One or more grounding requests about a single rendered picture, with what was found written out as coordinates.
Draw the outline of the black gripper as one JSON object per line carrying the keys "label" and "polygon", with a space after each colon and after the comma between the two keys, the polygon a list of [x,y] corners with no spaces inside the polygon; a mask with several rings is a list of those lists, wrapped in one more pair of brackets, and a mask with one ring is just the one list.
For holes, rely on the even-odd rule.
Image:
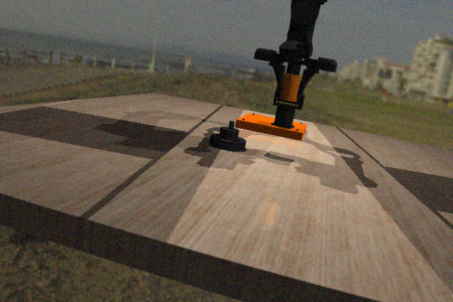
{"label": "black gripper", "polygon": [[[309,42],[311,42],[314,32],[300,28],[289,28],[287,35],[289,34],[293,35],[294,40],[301,40],[303,35],[308,36],[308,40]],[[277,53],[276,50],[259,47],[255,52],[254,59],[269,61],[269,65],[273,66],[277,78],[278,93],[280,95],[286,68],[286,66],[283,65],[284,62],[280,61],[280,53]],[[306,69],[304,69],[303,77],[299,86],[297,98],[301,96],[309,80],[315,73],[319,74],[319,70],[335,73],[338,65],[338,63],[334,59],[326,59],[320,57],[318,58],[318,60],[306,58],[303,59],[304,61],[295,63],[306,65]]]}

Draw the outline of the dark grey round pedestal with shaft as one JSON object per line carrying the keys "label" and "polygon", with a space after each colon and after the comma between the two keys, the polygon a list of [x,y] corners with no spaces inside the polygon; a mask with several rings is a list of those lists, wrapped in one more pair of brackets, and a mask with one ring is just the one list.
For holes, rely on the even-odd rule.
{"label": "dark grey round pedestal with shaft", "polygon": [[243,151],[246,140],[239,137],[239,129],[234,128],[234,121],[229,121],[229,126],[221,127],[219,134],[211,134],[210,145],[228,151]]}

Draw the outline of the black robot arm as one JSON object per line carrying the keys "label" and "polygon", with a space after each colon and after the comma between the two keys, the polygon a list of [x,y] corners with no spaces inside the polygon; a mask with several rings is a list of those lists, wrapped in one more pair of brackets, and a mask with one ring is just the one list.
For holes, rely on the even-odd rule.
{"label": "black robot arm", "polygon": [[[327,0],[292,0],[289,28],[314,31],[321,8],[320,5],[323,5],[324,2],[327,2]],[[312,42],[309,42],[308,36],[303,35],[301,40],[294,40],[293,35],[287,35],[287,41],[280,46],[280,61],[293,62],[288,62],[287,74],[299,76],[302,65],[295,63],[299,63],[303,58],[309,59],[312,52],[313,46]],[[276,87],[273,105],[277,105],[277,111],[275,121],[271,125],[288,129],[294,128],[292,124],[295,110],[302,110],[304,99],[305,94],[303,92],[296,102],[281,100],[278,87]],[[299,106],[277,103],[276,101],[297,104]]]}

